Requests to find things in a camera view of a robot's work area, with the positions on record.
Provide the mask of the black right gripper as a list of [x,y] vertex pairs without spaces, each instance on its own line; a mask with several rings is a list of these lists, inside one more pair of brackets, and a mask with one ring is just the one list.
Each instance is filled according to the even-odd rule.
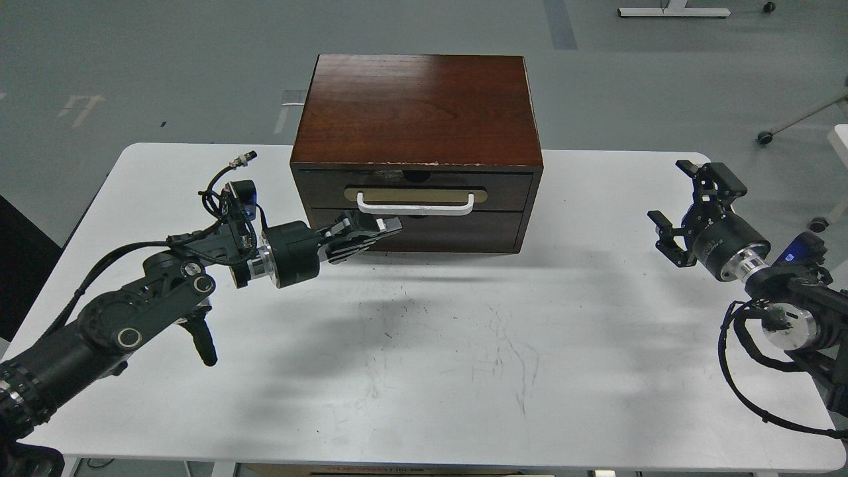
[[[652,209],[647,216],[655,224],[655,248],[678,268],[691,268],[701,262],[713,278],[732,281],[726,265],[740,251],[750,248],[767,257],[771,244],[748,221],[736,214],[732,205],[747,194],[747,187],[724,163],[696,165],[676,161],[676,167],[692,180],[693,205],[682,218],[683,229],[675,229],[663,212]],[[675,241],[684,237],[682,248]]]

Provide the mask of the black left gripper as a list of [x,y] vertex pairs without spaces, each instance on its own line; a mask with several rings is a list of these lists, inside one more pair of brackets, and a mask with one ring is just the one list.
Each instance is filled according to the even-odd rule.
[[303,221],[268,227],[258,247],[257,265],[262,272],[257,276],[270,277],[278,289],[303,283],[320,272],[320,244],[325,245],[325,262],[340,264],[401,231],[388,230],[382,218],[361,211],[343,211],[322,229],[322,236]]

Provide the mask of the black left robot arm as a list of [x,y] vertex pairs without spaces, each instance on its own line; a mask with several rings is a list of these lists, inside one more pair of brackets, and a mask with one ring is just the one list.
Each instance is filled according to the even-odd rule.
[[[199,192],[214,217],[206,229],[163,241],[133,242],[95,264],[69,303],[33,346],[2,363],[2,441],[27,437],[48,422],[61,405],[95,380],[117,376],[134,352],[172,324],[187,330],[206,366],[217,362],[206,323],[216,283],[208,266],[227,266],[236,287],[267,277],[283,289],[316,278],[322,262],[336,264],[402,229],[399,217],[379,218],[355,209],[333,223],[310,229],[303,221],[271,227],[250,180],[215,185],[245,167],[254,151],[236,157]],[[70,314],[88,287],[119,258],[140,248],[158,247],[143,276]]]

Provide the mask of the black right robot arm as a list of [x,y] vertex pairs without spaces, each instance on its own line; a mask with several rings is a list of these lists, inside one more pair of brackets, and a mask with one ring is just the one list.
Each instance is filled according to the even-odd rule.
[[717,162],[679,160],[676,167],[692,181],[692,205],[679,227],[657,209],[648,212],[658,235],[655,248],[679,268],[702,263],[722,283],[740,281],[748,295],[748,301],[729,305],[719,332],[719,366],[727,384],[766,423],[844,440],[845,431],[798,425],[755,405],[733,382],[726,356],[727,333],[733,330],[755,362],[806,372],[827,390],[827,410],[846,414],[846,292],[831,288],[823,239],[800,233],[768,263],[771,244],[733,210],[733,202],[747,193],[733,172]]

